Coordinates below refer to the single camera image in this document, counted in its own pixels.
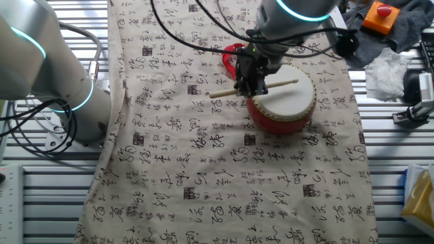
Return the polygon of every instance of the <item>crumpled paper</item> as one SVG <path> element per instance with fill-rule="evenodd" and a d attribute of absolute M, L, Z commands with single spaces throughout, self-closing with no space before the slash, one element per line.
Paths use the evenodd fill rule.
<path fill-rule="evenodd" d="M 411 61 L 411 57 L 396 54 L 390 47 L 384 48 L 379 57 L 366 67 L 368 97 L 381 100 L 402 98 L 403 76 Z"/>

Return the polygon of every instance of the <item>drumstick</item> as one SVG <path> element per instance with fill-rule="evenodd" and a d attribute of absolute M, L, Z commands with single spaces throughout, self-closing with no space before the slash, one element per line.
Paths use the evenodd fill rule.
<path fill-rule="evenodd" d="M 271 84 L 267 84 L 268 88 L 273 88 L 273 87 L 279 87 L 282 85 L 287 85 L 287 84 L 293 84 L 293 83 L 297 83 L 298 79 L 294 79 L 292 81 L 279 81 L 279 82 L 274 82 Z M 224 96 L 230 96 L 230 95 L 235 95 L 237 94 L 237 90 L 236 89 L 226 89 L 226 90 L 221 90 L 221 91 L 216 91 L 216 92 L 212 92 L 210 93 L 210 98 L 221 98 Z"/>

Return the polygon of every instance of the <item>light ring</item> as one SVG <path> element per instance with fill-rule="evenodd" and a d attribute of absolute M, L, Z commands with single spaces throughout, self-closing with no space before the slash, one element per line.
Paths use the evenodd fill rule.
<path fill-rule="evenodd" d="M 45 50 L 42 48 L 42 46 L 35 41 L 32 37 L 29 37 L 26 33 L 23 33 L 21 30 L 18 30 L 17 28 L 14 28 L 11 26 L 11 29 L 20 37 L 23 37 L 27 40 L 29 40 L 31 43 L 33 43 L 33 45 L 35 45 L 39 50 L 41 50 L 41 53 L 43 55 L 43 59 L 45 59 L 45 57 L 47 56 L 47 54 L 45 53 Z"/>
<path fill-rule="evenodd" d="M 301 20 L 306 20 L 306 21 L 310 21 L 310 22 L 318 22 L 318 21 L 323 21 L 326 18 L 328 18 L 330 15 L 326 14 L 324 16 L 321 17 L 317 17 L 317 18 L 313 18 L 313 17 L 307 17 L 307 16 L 303 16 L 301 14 L 297 14 L 296 12 L 294 12 L 293 10 L 291 10 L 290 8 L 287 7 L 286 4 L 283 3 L 282 0 L 276 0 L 276 2 L 280 5 L 280 7 L 282 7 L 287 13 L 291 14 L 294 17 L 297 17 Z"/>
<path fill-rule="evenodd" d="M 90 93 L 89 93 L 89 95 L 87 96 L 87 98 L 79 106 L 76 106 L 73 109 L 71 109 L 72 111 L 75 111 L 75 110 L 81 108 L 84 104 L 86 104 L 87 101 L 89 101 L 90 97 L 92 96 L 92 93 L 94 92 L 94 82 L 90 81 L 90 83 L 92 84 L 92 86 L 90 87 Z M 56 113 L 65 113 L 65 111 L 63 111 L 63 110 L 59 111 L 59 110 L 52 109 L 52 111 L 56 112 Z"/>

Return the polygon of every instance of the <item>black cable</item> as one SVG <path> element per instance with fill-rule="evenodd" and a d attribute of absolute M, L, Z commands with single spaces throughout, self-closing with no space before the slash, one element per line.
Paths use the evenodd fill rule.
<path fill-rule="evenodd" d="M 323 29 L 318 29 L 318 30 L 307 31 L 305 33 L 299 33 L 299 34 L 292 35 L 289 37 L 282 37 L 282 38 L 278 38 L 278 39 L 274 39 L 274 40 L 247 38 L 247 37 L 243 37 L 237 33 L 232 32 L 231 30 L 226 28 L 224 25 L 219 23 L 219 21 L 217 21 L 215 19 L 215 17 L 213 17 L 213 15 L 205 8 L 205 6 L 202 5 L 200 0 L 196 0 L 196 3 L 205 12 L 205 14 L 212 20 L 212 22 L 214 22 L 214 24 L 218 25 L 221 29 L 226 31 L 228 34 L 230 34 L 230 35 L 232 35 L 232 36 L 234 36 L 234 37 L 236 37 L 242 41 L 248 41 L 250 43 L 276 44 L 276 43 L 281 43 L 284 41 L 290 41 L 293 39 L 299 39 L 299 38 L 310 36 L 310 35 L 317 34 L 317 33 L 326 33 L 326 32 L 336 31 L 338 34 L 341 34 L 341 35 L 354 35 L 357 32 L 357 30 L 347 30 L 344 28 L 323 28 Z"/>
<path fill-rule="evenodd" d="M 7 127 L 7 124 L 6 123 L 4 123 L 3 124 L 3 127 L 2 128 L 0 128 L 0 133 L 3 133 L 5 130 L 6 130 L 6 127 Z M 3 138 L 2 137 L 0 137 L 0 146 L 1 146 L 1 143 L 2 143 L 2 141 L 3 141 Z"/>
<path fill-rule="evenodd" d="M 24 134 L 24 132 L 21 130 L 21 128 L 18 128 L 18 131 L 21 133 L 22 137 L 35 149 L 29 149 L 27 146 L 23 145 L 19 139 L 17 139 L 17 137 L 15 136 L 15 133 L 12 132 L 12 137 L 15 139 L 15 141 L 17 141 L 17 143 L 23 147 L 25 150 L 29 151 L 30 153 L 41 153 L 43 155 L 57 155 L 60 153 L 63 153 L 64 151 L 66 151 L 69 147 L 72 146 L 72 141 L 75 139 L 75 136 L 77 135 L 77 119 L 75 117 L 74 112 L 71 110 L 71 108 L 69 107 L 69 105 L 63 101 L 63 100 L 56 100 L 56 103 L 58 103 L 59 105 L 61 105 L 61 107 L 64 109 L 65 114 L 68 116 L 72 116 L 72 119 L 68 120 L 68 131 L 65 135 L 65 139 L 62 141 L 62 143 L 60 143 L 57 147 L 50 149 L 50 150 L 41 150 L 39 148 L 37 148 L 37 146 L 35 146 L 30 139 Z M 61 148 L 64 144 L 66 143 L 66 147 L 63 148 L 61 151 L 59 152 L 54 152 L 55 150 L 58 150 L 59 148 Z"/>
<path fill-rule="evenodd" d="M 311 47 L 307 47 L 307 46 L 305 46 L 305 45 L 300 45 L 300 47 L 303 47 L 303 48 L 306 48 L 306 49 L 309 49 L 309 50 L 311 50 L 312 52 L 320 52 L 319 50 L 316 50 L 316 49 L 313 49 L 313 48 L 311 48 Z M 324 54 L 324 55 L 326 55 L 326 56 L 328 56 L 328 57 L 330 57 L 330 58 L 334 58 L 334 59 L 336 59 L 336 60 L 343 60 L 343 58 L 337 58 L 336 56 L 334 56 L 334 55 L 330 55 L 330 54 L 327 54 L 327 53 L 321 53 L 321 54 Z"/>
<path fill-rule="evenodd" d="M 320 55 L 320 54 L 326 54 L 327 51 L 331 50 L 331 49 L 334 48 L 334 47 L 336 47 L 336 44 L 331 45 L 331 46 L 325 48 L 325 49 L 322 50 L 322 51 L 319 51 L 319 50 L 315 50 L 315 49 L 311 49 L 311 48 L 305 47 L 305 48 L 307 48 L 307 49 L 309 49 L 309 50 L 311 50 L 311 51 L 316 51 L 316 52 L 315 52 L 314 54 L 308 54 L 308 55 L 293 55 L 293 54 L 283 54 L 283 55 L 284 55 L 285 57 L 289 57 L 289 58 L 312 58 L 312 57 L 318 56 L 318 55 Z"/>
<path fill-rule="evenodd" d="M 38 106 L 36 106 L 36 107 L 34 107 L 34 108 L 26 111 L 26 112 L 20 113 L 19 115 L 2 117 L 2 118 L 0 118 L 0 121 L 7 121 L 7 120 L 10 120 L 10 119 L 17 119 L 17 118 L 23 117 L 25 115 L 28 115 L 29 113 L 32 113 L 32 112 L 35 112 L 36 110 L 39 110 L 40 108 L 42 108 L 42 109 L 47 108 L 49 105 L 51 105 L 53 103 L 54 103 L 54 100 L 49 100 L 47 102 L 43 102 L 40 105 L 38 105 Z"/>
<path fill-rule="evenodd" d="M 226 16 L 223 13 L 222 7 L 220 6 L 220 0 L 216 0 L 216 4 L 218 7 L 218 11 L 220 12 L 220 15 L 223 17 L 223 20 L 226 22 L 226 24 L 229 26 L 229 28 L 234 32 L 237 33 L 231 26 L 231 24 L 229 23 L 229 21 L 226 19 Z"/>
<path fill-rule="evenodd" d="M 253 60 L 255 60 L 255 57 L 253 55 L 250 54 L 246 54 L 246 53 L 242 53 L 242 52 L 230 52 L 230 51 L 225 51 L 225 50 L 220 50 L 220 49 L 214 49 L 214 48 L 208 48 L 208 47 L 199 47 L 197 45 L 193 45 L 190 44 L 182 39 L 177 38 L 177 36 L 173 35 L 170 30 L 168 30 L 163 22 L 161 21 L 160 17 L 158 16 L 157 10 L 155 9 L 155 4 L 154 4 L 154 0 L 151 0 L 151 7 L 152 7 L 152 11 L 154 13 L 155 18 L 157 19 L 158 24 L 162 27 L 162 29 L 171 37 L 173 38 L 175 41 L 187 46 L 187 47 L 191 47 L 193 49 L 198 49 L 201 51 L 205 51 L 205 52 L 215 52 L 215 53 L 219 53 L 219 54 L 231 54 L 231 55 L 239 55 L 239 56 L 247 56 L 249 58 L 252 58 Z"/>
<path fill-rule="evenodd" d="M 13 128 L 9 127 L 9 131 L 0 134 L 0 137 L 7 136 L 7 135 L 11 134 L 13 131 L 16 131 L 19 127 L 21 127 L 27 121 L 29 121 L 30 119 L 32 119 L 32 117 L 34 117 L 35 115 L 37 115 L 37 113 L 39 113 L 40 111 L 42 111 L 44 108 L 45 107 L 38 108 L 38 110 L 36 110 L 35 112 L 31 113 L 27 118 L 23 119 L 23 121 L 21 121 L 20 123 L 17 123 L 17 126 L 15 126 Z"/>

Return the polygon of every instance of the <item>tablecloth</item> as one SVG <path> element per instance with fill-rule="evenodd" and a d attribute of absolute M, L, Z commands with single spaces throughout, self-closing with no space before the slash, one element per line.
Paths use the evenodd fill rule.
<path fill-rule="evenodd" d="M 239 33 L 259 1 L 220 1 Z M 194 0 L 155 1 L 190 43 L 239 42 Z M 219 19 L 213 1 L 203 1 Z M 329 45 L 324 34 L 305 44 Z M 333 53 L 284 65 L 317 86 L 313 118 L 295 134 L 258 128 L 220 54 L 163 32 L 150 1 L 108 1 L 112 115 L 75 243 L 378 243 L 360 114 L 345 61 Z M 311 54 L 305 48 L 292 54 Z"/>

